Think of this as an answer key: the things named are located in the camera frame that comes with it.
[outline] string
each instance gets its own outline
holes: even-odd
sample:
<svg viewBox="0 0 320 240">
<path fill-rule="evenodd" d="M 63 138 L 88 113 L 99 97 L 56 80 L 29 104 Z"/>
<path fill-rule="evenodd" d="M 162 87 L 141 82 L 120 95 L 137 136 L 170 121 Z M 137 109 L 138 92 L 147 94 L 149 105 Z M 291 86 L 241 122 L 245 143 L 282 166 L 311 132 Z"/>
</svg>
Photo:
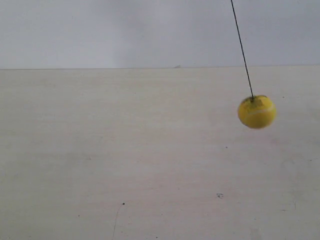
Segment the string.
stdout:
<svg viewBox="0 0 320 240">
<path fill-rule="evenodd" d="M 230 1 L 231 1 L 232 11 L 233 11 L 233 15 L 234 15 L 236 30 L 237 30 L 237 32 L 238 32 L 239 42 L 240 42 L 241 51 L 242 51 L 242 56 L 243 56 L 243 61 L 244 61 L 244 66 L 245 66 L 245 71 L 246 71 L 246 75 L 247 75 L 247 77 L 248 77 L 249 87 L 250 87 L 251 96 L 252 96 L 252 101 L 253 101 L 253 100 L 254 100 L 254 92 L 252 91 L 252 86 L 251 86 L 249 71 L 248 71 L 248 67 L 247 67 L 247 61 L 246 61 L 245 52 L 244 52 L 244 47 L 243 47 L 243 45 L 242 45 L 242 41 L 241 41 L 241 37 L 240 37 L 240 31 L 239 31 L 239 26 L 238 26 L 236 11 L 235 11 L 235 7 L 234 7 L 234 2 L 233 2 L 233 0 L 230 0 Z"/>
</svg>

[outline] white surface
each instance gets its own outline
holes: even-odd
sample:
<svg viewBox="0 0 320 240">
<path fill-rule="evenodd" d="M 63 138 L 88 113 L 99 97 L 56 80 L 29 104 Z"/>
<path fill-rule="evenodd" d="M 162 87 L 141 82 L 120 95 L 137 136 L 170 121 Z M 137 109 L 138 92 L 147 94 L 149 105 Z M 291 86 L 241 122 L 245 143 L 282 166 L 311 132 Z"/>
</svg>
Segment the white surface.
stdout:
<svg viewBox="0 0 320 240">
<path fill-rule="evenodd" d="M 234 3 L 249 65 L 320 64 L 320 1 Z M 0 0 L 0 69 L 242 65 L 230 0 Z"/>
<path fill-rule="evenodd" d="M 0 239 L 319 240 L 320 67 L 251 72 L 0 71 Z"/>
</svg>

